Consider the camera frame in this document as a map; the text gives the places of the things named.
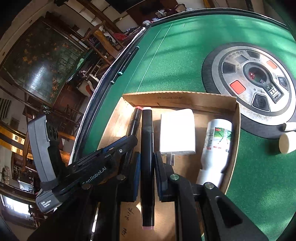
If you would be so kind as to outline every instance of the black pen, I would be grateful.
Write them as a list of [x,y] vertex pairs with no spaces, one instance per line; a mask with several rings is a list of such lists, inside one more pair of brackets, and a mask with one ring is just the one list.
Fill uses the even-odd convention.
[[141,130],[141,208],[143,229],[154,227],[154,141],[152,109],[144,107]]
[[[134,135],[137,136],[138,129],[140,126],[140,120],[141,120],[141,115],[142,115],[142,107],[137,106],[133,112],[133,115],[131,117],[130,123],[128,125],[128,130],[126,132],[126,136]],[[127,151],[125,155],[122,156],[119,169],[118,169],[118,174],[125,174],[128,170],[126,170],[131,162],[132,159],[132,154],[133,154],[133,149]]]

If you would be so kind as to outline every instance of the green felt table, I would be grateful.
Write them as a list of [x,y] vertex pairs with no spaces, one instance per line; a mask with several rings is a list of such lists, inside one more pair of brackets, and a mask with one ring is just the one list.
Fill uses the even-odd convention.
[[[139,51],[110,89],[87,139],[84,154],[97,149],[123,93],[205,92],[201,68],[219,45],[247,42],[280,58],[296,77],[296,42],[285,29],[239,15],[204,15],[154,26]],[[296,152],[280,154],[278,140],[241,130],[237,163],[227,196],[267,235],[276,240],[296,208]]]

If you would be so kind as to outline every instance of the wooden furniture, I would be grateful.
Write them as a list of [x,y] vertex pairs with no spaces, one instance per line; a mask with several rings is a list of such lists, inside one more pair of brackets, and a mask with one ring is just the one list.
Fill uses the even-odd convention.
[[[74,110],[79,110],[85,98],[85,95],[82,94],[76,87],[65,84],[52,109],[44,107],[42,103],[34,99],[32,96],[28,98],[27,103],[38,110],[45,109],[48,113],[50,112],[49,115],[51,116],[51,122],[58,131],[72,135],[73,128],[77,128],[80,125],[80,121],[76,121],[75,118],[68,118],[65,110],[68,106]],[[43,113],[43,111],[35,111],[34,109],[27,108],[27,112],[24,111],[23,115],[33,119],[33,115],[38,116],[40,112]],[[62,124],[64,124],[65,128],[59,129],[59,126]]]
[[50,212],[49,214],[42,213],[37,205],[29,205],[29,213],[30,217],[34,219],[34,225],[36,227],[39,227],[41,223],[43,223],[46,218],[51,215],[53,212]]
[[108,28],[116,33],[121,33],[122,31],[113,23],[105,14],[103,14],[95,5],[88,0],[77,0],[81,5],[88,9],[92,14],[94,14],[101,21],[105,21]]
[[[117,42],[116,46],[113,46],[106,36],[103,34],[103,32],[99,29],[101,26],[104,26],[104,29],[108,31],[108,33],[112,36],[112,38]],[[105,56],[89,41],[89,38],[91,35],[94,35],[102,44],[103,48],[107,51],[108,56],[105,58]],[[102,58],[102,60],[105,62],[102,64],[97,71],[99,76],[102,76],[104,72],[107,70],[107,68],[112,64],[112,62],[118,57],[120,53],[120,49],[124,48],[124,45],[115,37],[114,33],[108,28],[106,25],[106,21],[103,21],[102,23],[94,26],[93,28],[89,29],[85,35],[82,41],[86,41],[91,48],[98,53],[98,55]]]
[[[66,109],[64,110],[63,116],[66,116],[68,119],[80,123],[83,117],[83,113],[67,105]],[[63,133],[66,130],[68,133],[70,132],[71,134],[75,134],[76,131],[78,130],[78,127],[79,126],[73,125],[73,123],[70,121],[63,121],[58,127],[58,130],[59,130],[59,133],[60,132]]]
[[[63,133],[63,132],[58,132],[59,135],[65,137],[65,138],[68,138],[68,139],[71,139],[71,140],[75,140],[75,137],[74,136],[71,136],[71,135],[68,135],[66,133]],[[24,140],[24,142],[27,143],[26,147],[24,146],[23,147],[23,151],[21,153],[21,155],[23,156],[23,164],[22,164],[22,171],[25,171],[26,170],[26,164],[27,164],[27,158],[29,159],[33,159],[33,155],[31,154],[32,151],[31,151],[31,147],[30,147],[30,140],[29,140],[29,135],[27,133],[26,135],[26,138]],[[62,161],[66,164],[66,166],[68,165],[69,163],[69,160],[70,160],[70,156],[71,154],[68,153],[68,152],[65,152],[63,150],[60,150],[59,151],[60,154],[61,154],[61,157],[62,157]]]

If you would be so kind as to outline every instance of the wall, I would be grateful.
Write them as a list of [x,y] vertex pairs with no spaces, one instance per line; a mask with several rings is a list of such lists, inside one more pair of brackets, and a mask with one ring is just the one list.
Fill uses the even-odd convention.
[[264,10],[266,13],[266,16],[269,16],[270,18],[273,18],[276,21],[279,21],[281,23],[284,23],[282,18],[277,14],[277,12],[265,1],[263,1]]
[[[103,11],[106,7],[109,6],[109,4],[105,0],[92,0],[91,3],[94,4],[100,11]],[[80,15],[83,16],[88,22],[91,22],[93,26],[96,26],[97,24],[102,22],[98,18],[95,18],[95,15],[89,10],[84,9],[84,7],[79,2],[75,0],[69,0],[68,2],[66,2],[66,4],[74,9],[76,12],[80,12]],[[114,21],[115,19],[121,18],[126,15],[127,12],[123,12],[120,14],[112,6],[110,6],[104,11],[104,14],[111,21]],[[129,15],[118,21],[116,25],[122,32],[125,32],[128,28],[138,26]],[[80,34],[83,33],[83,35],[85,33],[83,30],[79,30],[78,32]]]
[[11,174],[11,154],[12,151],[8,150],[7,148],[0,146],[0,172],[2,172],[2,169],[4,166],[9,166],[9,178],[12,178]]
[[15,225],[11,222],[5,221],[11,231],[17,236],[20,241],[26,241],[28,237],[34,232],[33,229],[27,229],[22,226]]
[[[25,100],[24,92],[12,85],[10,85],[8,82],[6,82],[4,79],[0,77],[0,83],[1,86],[3,86],[7,91],[14,94],[15,96],[19,97],[23,101]],[[11,97],[9,94],[4,92],[2,89],[0,89],[0,98],[5,98],[11,100],[10,109],[7,115],[6,119],[3,119],[4,122],[7,124],[10,123],[11,118],[18,120],[20,122],[18,130],[26,133],[27,132],[27,123],[26,123],[26,117],[22,114],[25,108],[25,105],[18,100]]]
[[79,13],[77,13],[66,4],[60,7],[54,4],[54,7],[50,12],[55,13],[55,15],[57,16],[60,16],[60,19],[68,24],[70,27],[76,25],[81,29],[83,33],[85,33],[88,28],[93,27],[93,25],[88,20],[86,20],[83,16],[81,16]]
[[[228,7],[225,0],[214,0],[214,5],[216,7]],[[228,0],[229,7],[247,10],[247,5],[245,0]]]

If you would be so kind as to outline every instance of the wooden beam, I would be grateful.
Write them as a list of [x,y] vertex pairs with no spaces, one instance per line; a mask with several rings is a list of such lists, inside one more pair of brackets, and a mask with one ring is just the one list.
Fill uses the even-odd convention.
[[25,142],[24,142],[24,147],[22,149],[22,171],[23,172],[26,170],[27,156],[29,153],[29,145],[30,145],[30,140],[29,140],[29,133],[27,131],[26,137],[25,137]]
[[12,186],[5,185],[4,183],[0,183],[0,194],[26,204],[33,205],[34,203],[36,203],[36,196],[34,194],[22,191]]
[[61,132],[61,131],[58,131],[58,133],[61,137],[65,137],[65,138],[75,141],[75,136],[69,135],[69,134]]
[[86,9],[92,12],[98,19],[101,21],[106,21],[106,26],[110,28],[114,33],[122,34],[122,31],[109,19],[105,14],[103,14],[95,5],[93,5],[90,1],[87,0],[76,0],[81,5],[83,5]]
[[[59,132],[61,136],[67,137],[69,139],[75,140],[74,136],[67,135],[63,132]],[[3,146],[14,153],[17,153],[24,157],[24,168],[26,166],[25,156],[29,159],[33,160],[32,151],[30,148],[29,135],[27,134],[24,138],[21,138],[19,135],[15,135],[11,133],[9,130],[5,129],[5,127],[0,125],[0,136],[5,137],[5,140],[0,138],[0,146]],[[62,161],[67,166],[70,160],[71,154],[65,151],[60,150]]]
[[16,136],[19,136],[23,139],[25,139],[26,137],[26,134],[25,133],[22,133],[21,131],[19,130],[14,130],[12,129],[9,125],[7,125],[4,121],[0,120],[0,126],[2,126],[4,129],[10,131],[12,134],[15,134]]

